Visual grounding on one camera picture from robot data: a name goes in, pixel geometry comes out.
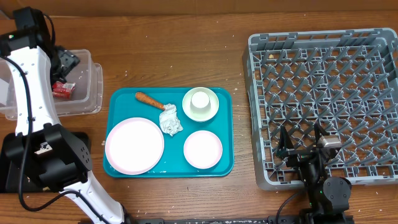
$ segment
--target round plate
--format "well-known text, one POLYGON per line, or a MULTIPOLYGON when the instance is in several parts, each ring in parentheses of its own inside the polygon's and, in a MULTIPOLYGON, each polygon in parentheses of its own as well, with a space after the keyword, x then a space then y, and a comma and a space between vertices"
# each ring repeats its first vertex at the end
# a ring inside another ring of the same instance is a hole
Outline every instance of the round plate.
POLYGON ((138 175, 152 169, 162 157, 164 138, 155 123, 129 118, 117 124, 106 139, 105 154, 122 174, 138 175))
POLYGON ((189 90, 182 99, 182 109, 184 110, 184 113, 192 120, 198 122, 205 122, 213 118, 214 115, 217 114, 218 107, 219 107, 219 101, 216 93, 213 92, 211 89, 205 87, 196 87, 189 90), (210 110, 204 114, 196 114, 191 110, 192 96, 193 94, 199 91, 205 92, 210 99, 210 110))
POLYGON ((197 131, 189 135, 184 143, 185 159, 193 167, 208 169, 217 164, 223 155, 220 139, 209 131, 197 131))

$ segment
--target white cup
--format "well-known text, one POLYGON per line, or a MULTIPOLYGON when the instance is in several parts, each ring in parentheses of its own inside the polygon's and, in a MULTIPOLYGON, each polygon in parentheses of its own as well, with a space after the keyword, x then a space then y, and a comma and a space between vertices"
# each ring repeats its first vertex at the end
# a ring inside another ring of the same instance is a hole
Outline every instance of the white cup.
POLYGON ((210 111, 210 98, 207 93, 198 91, 192 95, 191 110, 196 114, 205 114, 210 111))

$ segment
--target white paper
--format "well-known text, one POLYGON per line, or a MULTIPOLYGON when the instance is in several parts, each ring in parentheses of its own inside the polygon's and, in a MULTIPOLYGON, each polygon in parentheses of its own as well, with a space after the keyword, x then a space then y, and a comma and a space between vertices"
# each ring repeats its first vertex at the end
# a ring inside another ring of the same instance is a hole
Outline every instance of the white paper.
POLYGON ((165 110, 160 114, 160 129, 171 136, 182 131, 180 120, 177 118, 177 108, 175 105, 164 105, 165 110))
POLYGON ((8 82, 0 78, 0 104, 7 105, 8 82))

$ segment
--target pink plate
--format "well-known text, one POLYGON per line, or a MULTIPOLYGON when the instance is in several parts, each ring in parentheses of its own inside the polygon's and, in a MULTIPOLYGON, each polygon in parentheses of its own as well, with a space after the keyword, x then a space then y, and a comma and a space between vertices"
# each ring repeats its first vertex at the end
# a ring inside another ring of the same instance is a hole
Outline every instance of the pink plate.
POLYGON ((184 143, 185 159, 193 167, 208 169, 217 164, 223 155, 220 139, 209 131, 197 131, 184 143))
POLYGON ((145 118, 129 118, 117 124, 106 139, 105 154, 122 174, 138 175, 152 169, 162 157, 162 131, 145 118))

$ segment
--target plastic crate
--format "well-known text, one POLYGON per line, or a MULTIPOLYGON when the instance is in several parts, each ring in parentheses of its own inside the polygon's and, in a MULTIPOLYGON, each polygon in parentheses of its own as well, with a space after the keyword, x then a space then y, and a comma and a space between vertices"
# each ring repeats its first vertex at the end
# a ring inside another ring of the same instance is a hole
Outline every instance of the plastic crate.
POLYGON ((392 29, 254 34, 243 55, 256 181, 264 190, 303 187, 275 156, 284 125, 295 148, 319 122, 342 150, 326 167, 352 184, 398 182, 398 38, 392 29))
MULTIPOLYGON (((80 63, 67 75, 69 83, 76 83, 71 99, 54 98, 58 116, 98 113, 102 107, 103 72, 93 63, 88 50, 71 50, 80 63)), ((5 60, 0 59, 0 113, 7 119, 17 119, 17 101, 11 71, 5 60)))

